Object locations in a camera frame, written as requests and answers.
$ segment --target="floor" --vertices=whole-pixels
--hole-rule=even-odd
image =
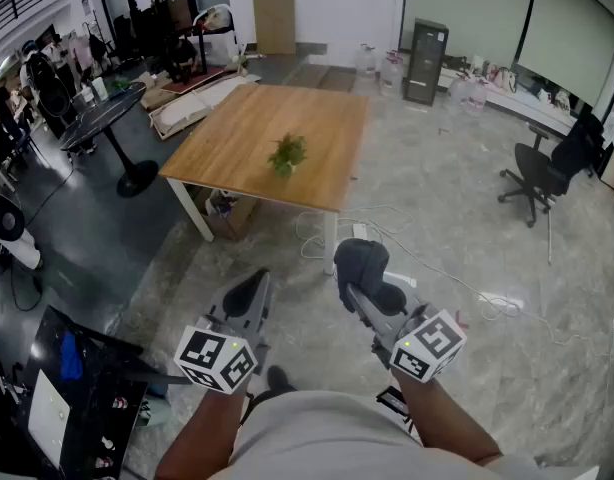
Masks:
[[[347,207],[391,205],[410,213],[413,223],[395,237],[420,260],[548,320],[555,341],[572,334],[591,339],[552,343],[543,323],[500,315],[385,239],[389,270],[415,278],[422,298],[468,326],[467,345],[443,372],[442,384],[504,452],[524,450],[548,465],[600,464],[601,478],[611,478],[614,347],[611,360],[600,355],[610,350],[614,318],[614,192],[584,174],[573,180],[552,212],[550,266],[546,216],[528,229],[525,200],[496,200],[515,188],[498,174],[515,170],[514,144],[533,144],[525,123],[491,109],[480,119],[451,119],[442,95],[430,109],[380,97],[371,84],[354,90],[371,97],[372,110]],[[554,145],[544,144],[544,151]],[[370,353],[371,333],[344,310],[321,263],[300,256],[296,233],[318,234],[320,216],[299,214],[266,202],[245,240],[211,244],[181,218],[147,269],[118,336],[147,347],[162,371],[179,374],[171,357],[184,327],[207,311],[227,279],[266,265],[275,278],[267,365],[283,366],[300,389],[367,396],[384,389],[391,380]],[[386,208],[347,216],[392,230],[407,220]],[[348,234],[349,228],[339,233]],[[307,256],[321,253],[313,244],[305,248]],[[150,478],[202,396],[196,387],[170,387],[173,418],[135,432],[126,465]]]
[[[263,76],[267,83],[279,84],[304,56],[304,52],[299,52],[297,56],[253,60],[250,70]],[[139,65],[123,76],[133,79],[145,69],[146,65]],[[183,130],[163,142],[149,127],[149,118],[140,105],[112,128],[132,160],[151,159],[159,165],[192,130]],[[12,199],[18,197],[27,221],[71,172],[71,165],[51,132],[41,127],[33,138],[48,164],[28,153],[29,168],[14,171],[19,181]],[[27,361],[48,304],[83,325],[115,332],[167,233],[185,218],[176,196],[161,178],[137,197],[118,197],[116,182],[123,173],[122,164],[104,136],[99,136],[96,142],[99,146],[96,153],[74,159],[74,173],[65,186],[28,225],[40,244],[44,261],[39,274],[42,299],[33,311],[16,309],[11,273],[2,273],[0,269],[0,361],[6,370],[17,361],[23,365]],[[14,283],[18,305],[23,309],[30,307],[38,298],[31,279],[16,268]]]
[[[264,83],[282,83],[296,66],[296,59],[261,59],[250,69]],[[347,207],[391,205],[409,212],[413,224],[396,238],[420,259],[479,291],[520,301],[551,323],[558,341],[579,333],[592,339],[596,353],[607,352],[614,317],[614,192],[595,178],[574,179],[552,212],[549,266],[545,216],[530,230],[525,201],[496,201],[514,188],[498,176],[500,169],[514,169],[514,144],[533,143],[524,123],[490,109],[478,120],[451,120],[442,96],[427,109],[382,98],[372,85],[354,90],[370,95],[372,114]],[[130,158],[161,165],[189,133],[159,141],[139,107],[114,131]],[[70,173],[55,139],[42,129],[35,138],[51,168],[30,160],[20,173],[17,195],[27,217]],[[301,389],[372,396],[390,382],[369,351],[371,334],[338,301],[334,279],[322,274],[318,261],[300,257],[298,210],[266,203],[242,242],[204,243],[163,180],[134,199],[117,197],[122,167],[106,140],[98,143],[93,157],[76,159],[73,175],[29,226],[45,258],[39,307],[17,311],[9,272],[0,275],[0,359],[6,368],[25,362],[42,310],[52,304],[79,323],[145,345],[155,365],[178,374],[171,356],[184,326],[196,323],[226,279],[267,265],[275,277],[267,364],[284,366]],[[406,221],[389,209],[351,215],[392,229]],[[319,216],[305,215],[298,232],[316,235],[319,224]],[[340,236],[348,232],[343,228]],[[547,464],[598,463],[609,478],[614,350],[609,361],[595,357],[588,342],[553,344],[546,327],[527,316],[486,321],[481,310],[487,317],[495,313],[476,295],[395,243],[385,239],[385,245],[390,270],[415,278],[422,298],[459,312],[469,326],[467,346],[441,382],[503,450],[524,449]],[[306,255],[321,252],[313,244],[305,248]],[[19,305],[30,305],[30,280],[16,270],[15,282]],[[193,387],[170,388],[174,417],[136,431],[127,464],[150,477],[202,395]]]

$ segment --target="plastic bottle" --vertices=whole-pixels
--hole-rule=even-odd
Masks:
[[[360,50],[356,54],[356,76],[360,78],[376,78],[376,57],[374,48],[366,44],[360,45]]]
[[[458,75],[447,89],[444,107],[450,115],[457,116],[462,112],[463,104],[469,98],[471,93],[470,83],[467,81],[467,76],[464,74]]]
[[[463,108],[470,116],[480,117],[485,110],[485,103],[487,103],[487,89],[485,89],[485,81],[479,80],[477,83],[472,84],[471,94]]]
[[[82,84],[81,88],[82,91],[80,93],[82,94],[85,103],[92,101],[94,99],[94,91],[91,90],[91,87],[86,84]]]
[[[400,97],[403,86],[403,59],[395,52],[387,52],[380,67],[380,93]]]
[[[105,87],[105,82],[103,82],[101,77],[94,78],[91,84],[94,86],[94,89],[96,89],[96,93],[98,93],[100,101],[105,101],[109,97]]]

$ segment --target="black office chair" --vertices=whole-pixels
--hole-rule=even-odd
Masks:
[[[522,178],[508,169],[500,171],[503,178],[511,177],[521,188],[499,195],[498,202],[504,203],[508,197],[527,196],[531,208],[527,227],[531,228],[536,223],[536,200],[544,206],[543,213],[548,213],[551,210],[550,199],[566,194],[574,175],[593,163],[598,151],[596,144],[602,140],[603,125],[592,114],[580,118],[569,135],[556,146],[551,159],[538,151],[540,141],[549,138],[547,133],[535,126],[529,129],[536,134],[534,147],[516,144],[514,148]]]

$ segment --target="forearm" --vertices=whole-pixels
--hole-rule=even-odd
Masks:
[[[392,370],[423,444],[484,465],[501,455],[492,437],[431,380],[426,384]]]
[[[157,480],[205,480],[227,467],[245,392],[207,391],[198,409],[165,453]]]

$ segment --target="white shirt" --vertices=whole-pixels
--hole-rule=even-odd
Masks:
[[[47,55],[52,64],[56,66],[56,69],[62,68],[65,64],[67,64],[65,57],[60,54],[60,48],[54,46],[53,44],[48,44],[45,46],[42,53]]]
[[[374,400],[297,391],[262,402],[238,433],[227,469],[212,480],[539,480],[531,457],[480,467],[423,448]]]
[[[34,53],[36,52],[35,51],[30,52],[25,56],[25,62],[23,62],[23,65],[20,68],[20,86],[23,89],[25,87],[30,87],[31,93],[34,95],[34,101],[36,102],[36,104],[38,104],[38,102],[40,101],[40,96],[38,95],[38,92],[36,91],[36,89],[31,87],[31,83],[29,82],[29,76],[27,75],[27,61]]]

